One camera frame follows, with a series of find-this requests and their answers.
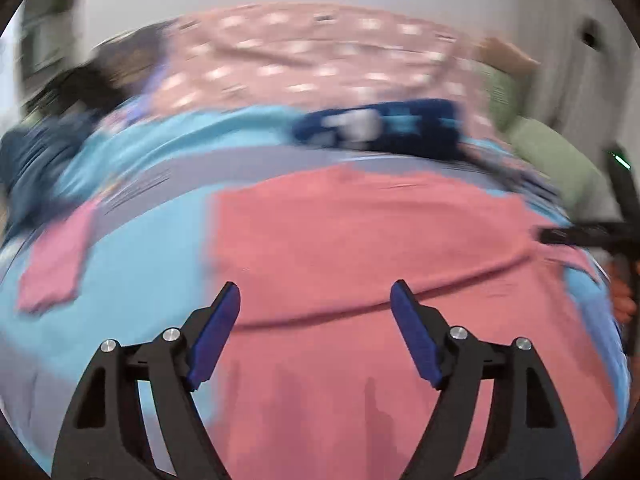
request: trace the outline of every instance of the navy blue cloth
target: navy blue cloth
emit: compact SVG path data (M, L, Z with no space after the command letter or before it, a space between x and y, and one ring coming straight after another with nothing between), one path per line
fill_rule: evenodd
M31 129L17 127L4 134L0 144L0 182L9 203L5 243L75 206L54 198L53 186L94 126L94 118L82 115L52 118Z
M372 121L367 117L368 125L353 124L357 118L349 112L354 110L374 110L379 119ZM344 124L339 124L340 116L345 117ZM459 126L454 102L416 99L313 112L294 124L292 134L297 142L323 148L357 146L371 152L462 160ZM367 137L363 128L368 132L375 130L375 138Z

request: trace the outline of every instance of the folded pink fabric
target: folded pink fabric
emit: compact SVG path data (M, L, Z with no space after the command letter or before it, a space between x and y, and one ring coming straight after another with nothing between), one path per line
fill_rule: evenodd
M98 202L85 202L68 218L51 223L33 243L18 284L19 310L42 311L78 296Z
M438 398L388 311L399 278L481 339L532 339L584 472L612 442L613 390L559 263L588 262L535 242L545 222L519 197L337 167L225 192L210 215L208 263L242 293L209 428L234 478L399 478ZM476 464L490 401L484 384L458 473Z

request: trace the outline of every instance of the navy cloth with star pattern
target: navy cloth with star pattern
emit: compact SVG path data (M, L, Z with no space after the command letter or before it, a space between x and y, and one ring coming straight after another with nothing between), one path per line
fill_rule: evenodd
M292 128L297 142L317 148L345 148L462 160L455 102L416 99L305 115Z

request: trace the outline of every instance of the green light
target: green light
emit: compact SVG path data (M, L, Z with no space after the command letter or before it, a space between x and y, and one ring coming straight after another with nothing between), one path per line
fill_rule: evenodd
M615 155L615 157L616 157L616 160L617 160L620 164L622 164L625 168L627 168L628 170L630 170L630 169L631 169L631 166L630 166L630 165L628 165L628 164L626 163L626 161L625 161L621 156L619 156L619 155Z

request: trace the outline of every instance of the person's hand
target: person's hand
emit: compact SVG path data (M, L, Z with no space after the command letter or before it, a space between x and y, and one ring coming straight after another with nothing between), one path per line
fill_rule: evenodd
M615 264L609 264L606 271L611 278L609 293L613 305L613 316L619 323L628 323L631 321L631 316L635 314L638 309L638 306L631 298L631 289L622 278L620 278L620 273ZM636 263L636 272L640 274L640 262Z

